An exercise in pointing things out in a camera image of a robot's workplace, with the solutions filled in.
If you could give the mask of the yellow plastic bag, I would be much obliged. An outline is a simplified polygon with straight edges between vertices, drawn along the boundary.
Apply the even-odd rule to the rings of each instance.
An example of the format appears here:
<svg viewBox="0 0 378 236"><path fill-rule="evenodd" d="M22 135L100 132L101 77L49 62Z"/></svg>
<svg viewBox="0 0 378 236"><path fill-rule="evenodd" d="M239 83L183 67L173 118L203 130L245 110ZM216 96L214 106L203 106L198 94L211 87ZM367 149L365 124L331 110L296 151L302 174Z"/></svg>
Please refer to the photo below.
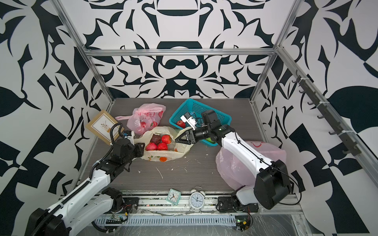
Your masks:
<svg viewBox="0 0 378 236"><path fill-rule="evenodd" d="M145 132L135 143L145 144L141 159L155 162L166 162L184 157L193 145L175 142L182 130L168 126L158 126Z"/></svg>

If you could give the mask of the green apple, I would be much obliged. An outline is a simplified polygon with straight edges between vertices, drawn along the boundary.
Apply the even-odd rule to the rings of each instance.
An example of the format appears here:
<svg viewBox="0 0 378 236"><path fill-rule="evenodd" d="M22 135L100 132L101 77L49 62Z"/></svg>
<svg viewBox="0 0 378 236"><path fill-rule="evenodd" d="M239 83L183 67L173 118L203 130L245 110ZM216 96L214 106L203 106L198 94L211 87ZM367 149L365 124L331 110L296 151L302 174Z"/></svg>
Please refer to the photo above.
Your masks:
<svg viewBox="0 0 378 236"><path fill-rule="evenodd" d="M212 144L215 144L216 142L214 142L211 138L207 138L206 141L212 143Z"/></svg>

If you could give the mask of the smooth red apple with stem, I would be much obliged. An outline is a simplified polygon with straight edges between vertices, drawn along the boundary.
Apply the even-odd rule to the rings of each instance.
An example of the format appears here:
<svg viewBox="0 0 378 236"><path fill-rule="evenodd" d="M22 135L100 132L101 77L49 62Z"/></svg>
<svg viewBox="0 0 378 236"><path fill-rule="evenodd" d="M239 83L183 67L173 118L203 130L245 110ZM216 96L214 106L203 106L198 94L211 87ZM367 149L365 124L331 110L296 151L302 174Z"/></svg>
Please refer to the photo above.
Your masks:
<svg viewBox="0 0 378 236"><path fill-rule="evenodd" d="M179 127L181 127L181 128L183 128L183 129L186 128L186 124L182 120L177 121L176 125L179 126Z"/></svg>

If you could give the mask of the pink plastic bag front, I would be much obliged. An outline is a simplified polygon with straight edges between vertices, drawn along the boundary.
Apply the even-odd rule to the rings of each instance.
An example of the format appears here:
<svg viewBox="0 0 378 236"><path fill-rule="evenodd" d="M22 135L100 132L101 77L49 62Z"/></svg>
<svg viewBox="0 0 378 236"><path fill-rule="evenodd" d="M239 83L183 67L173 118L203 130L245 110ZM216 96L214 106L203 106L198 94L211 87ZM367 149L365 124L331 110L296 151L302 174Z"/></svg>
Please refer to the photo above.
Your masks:
<svg viewBox="0 0 378 236"><path fill-rule="evenodd" d="M286 151L275 145L258 141L248 141L247 144L272 161L281 160L284 163L286 162ZM243 186L255 185L256 177L253 173L239 158L224 147L221 148L216 156L216 165L218 173L232 189L237 190Z"/></svg>

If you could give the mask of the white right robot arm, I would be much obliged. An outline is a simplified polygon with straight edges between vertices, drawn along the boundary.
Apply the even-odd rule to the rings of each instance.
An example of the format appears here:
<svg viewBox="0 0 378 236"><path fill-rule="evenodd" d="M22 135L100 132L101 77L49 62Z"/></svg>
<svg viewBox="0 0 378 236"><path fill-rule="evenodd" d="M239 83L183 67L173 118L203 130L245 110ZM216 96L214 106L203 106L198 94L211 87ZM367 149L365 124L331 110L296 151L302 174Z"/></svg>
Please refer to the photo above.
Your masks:
<svg viewBox="0 0 378 236"><path fill-rule="evenodd" d="M244 186L235 193L238 202L244 206L258 202L265 209L272 209L292 191L287 167L281 160L273 161L247 144L227 124L221 124L214 110L204 111L204 124L196 126L196 119L185 113L180 120L189 125L183 129L175 142L192 145L211 139L236 156L255 177L254 186Z"/></svg>

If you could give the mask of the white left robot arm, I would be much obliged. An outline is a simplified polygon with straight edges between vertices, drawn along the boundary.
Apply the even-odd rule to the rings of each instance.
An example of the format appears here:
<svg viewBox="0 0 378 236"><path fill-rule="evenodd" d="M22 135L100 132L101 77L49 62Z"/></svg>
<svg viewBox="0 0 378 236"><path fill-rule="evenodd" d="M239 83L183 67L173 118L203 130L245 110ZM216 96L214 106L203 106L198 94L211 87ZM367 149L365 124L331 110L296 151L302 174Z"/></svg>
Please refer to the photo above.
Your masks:
<svg viewBox="0 0 378 236"><path fill-rule="evenodd" d="M121 210L122 193L109 184L129 171L135 158L142 157L144 143L132 138L115 141L92 166L89 177L48 209L38 208L29 217L27 236L75 236L100 215Z"/></svg>

